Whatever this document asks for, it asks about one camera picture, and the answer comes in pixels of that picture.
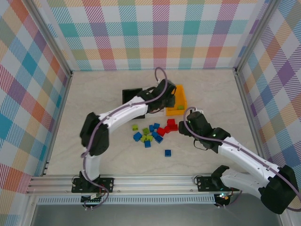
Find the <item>vent grille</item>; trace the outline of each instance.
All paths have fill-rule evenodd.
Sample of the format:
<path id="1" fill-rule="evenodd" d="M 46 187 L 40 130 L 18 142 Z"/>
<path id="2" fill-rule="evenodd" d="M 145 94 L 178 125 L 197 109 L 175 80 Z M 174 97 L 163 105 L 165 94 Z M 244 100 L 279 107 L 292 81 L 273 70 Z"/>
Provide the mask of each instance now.
<path id="1" fill-rule="evenodd" d="M 40 196 L 38 205 L 82 204 L 81 196 Z M 104 204 L 214 204 L 214 194 L 197 195 L 112 195 Z"/>

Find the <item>blue cube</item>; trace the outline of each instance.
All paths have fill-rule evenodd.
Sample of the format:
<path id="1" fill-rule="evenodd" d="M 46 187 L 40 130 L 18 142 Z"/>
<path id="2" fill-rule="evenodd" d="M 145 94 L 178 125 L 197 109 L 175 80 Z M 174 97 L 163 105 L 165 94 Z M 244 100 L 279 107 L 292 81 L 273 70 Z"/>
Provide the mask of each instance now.
<path id="1" fill-rule="evenodd" d="M 155 130 L 155 128 L 153 125 L 150 125 L 149 127 L 150 127 L 150 132 L 152 133 Z"/>
<path id="2" fill-rule="evenodd" d="M 137 132 L 134 134 L 133 138 L 136 142 L 138 142 L 142 137 L 142 134 L 140 132 Z"/>
<path id="3" fill-rule="evenodd" d="M 155 123 L 155 124 L 154 124 L 154 128 L 155 128 L 155 129 L 158 129 L 159 127 L 160 127 L 160 124 L 159 124 L 159 123 Z"/>
<path id="4" fill-rule="evenodd" d="M 155 137 L 155 140 L 160 144 L 162 142 L 163 138 L 158 135 Z"/>
<path id="5" fill-rule="evenodd" d="M 165 157 L 171 157 L 171 150 L 165 150 Z"/>
<path id="6" fill-rule="evenodd" d="M 152 135 L 153 137 L 156 137 L 156 136 L 158 136 L 158 133 L 156 133 L 155 131 L 153 131 L 153 132 L 151 133 L 151 135 Z"/>
<path id="7" fill-rule="evenodd" d="M 145 148 L 151 147 L 151 142 L 149 140 L 146 140 L 144 142 L 144 146 L 145 146 Z"/>

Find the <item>white floor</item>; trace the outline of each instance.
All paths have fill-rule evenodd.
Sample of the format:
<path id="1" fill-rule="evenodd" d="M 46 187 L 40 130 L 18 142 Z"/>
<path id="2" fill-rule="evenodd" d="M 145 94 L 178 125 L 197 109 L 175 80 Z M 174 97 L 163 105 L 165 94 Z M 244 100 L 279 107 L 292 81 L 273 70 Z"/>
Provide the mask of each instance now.
<path id="1" fill-rule="evenodd" d="M 256 152 L 232 70 L 168 70 L 175 84 L 183 84 L 188 106 L 204 110 L 212 127 L 221 127 L 240 143 Z M 82 169 L 79 133 L 90 112 L 112 110 L 122 103 L 122 90 L 156 85 L 153 70 L 76 72 L 63 112 L 47 174 L 76 175 Z M 101 174 L 187 174 L 211 173 L 220 165 L 244 171 L 230 159 L 194 148 L 193 138 L 178 132 L 164 136 L 161 144 L 133 140 L 133 124 L 139 130 L 155 122 L 166 125 L 167 117 L 132 120 L 110 136 L 110 147 L 103 154 Z M 172 156 L 165 157 L 164 150 Z"/>

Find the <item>orange container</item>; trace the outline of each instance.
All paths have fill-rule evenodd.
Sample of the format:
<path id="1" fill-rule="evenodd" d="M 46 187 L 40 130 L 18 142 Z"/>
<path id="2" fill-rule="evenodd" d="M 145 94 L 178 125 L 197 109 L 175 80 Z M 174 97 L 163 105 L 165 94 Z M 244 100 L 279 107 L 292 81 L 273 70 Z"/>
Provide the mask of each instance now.
<path id="1" fill-rule="evenodd" d="M 175 91 L 175 105 L 174 107 L 166 108 L 166 116 L 173 115 L 184 115 L 184 112 L 187 108 L 187 101 L 185 97 L 185 92 L 183 85 L 176 85 L 177 90 Z M 178 110 L 178 106 L 184 106 L 184 110 Z"/>

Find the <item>yellow-green cube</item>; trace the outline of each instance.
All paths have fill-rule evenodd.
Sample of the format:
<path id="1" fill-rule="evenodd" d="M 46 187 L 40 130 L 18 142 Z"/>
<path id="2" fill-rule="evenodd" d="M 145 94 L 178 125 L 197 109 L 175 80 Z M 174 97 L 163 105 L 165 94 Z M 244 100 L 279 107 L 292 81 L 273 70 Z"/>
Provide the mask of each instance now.
<path id="1" fill-rule="evenodd" d="M 133 131 L 138 130 L 138 125 L 133 125 L 132 128 L 133 128 Z"/>
<path id="2" fill-rule="evenodd" d="M 147 134 L 150 133 L 149 128 L 144 128 L 144 129 L 142 129 L 142 131 L 143 131 L 143 134 L 144 134 L 144 135 L 147 135 Z"/>
<path id="3" fill-rule="evenodd" d="M 152 135 L 147 135 L 146 140 L 152 141 Z"/>
<path id="4" fill-rule="evenodd" d="M 141 141 L 142 143 L 144 143 L 145 140 L 146 140 L 146 135 L 143 135 L 143 136 L 140 138 L 140 141 Z"/>

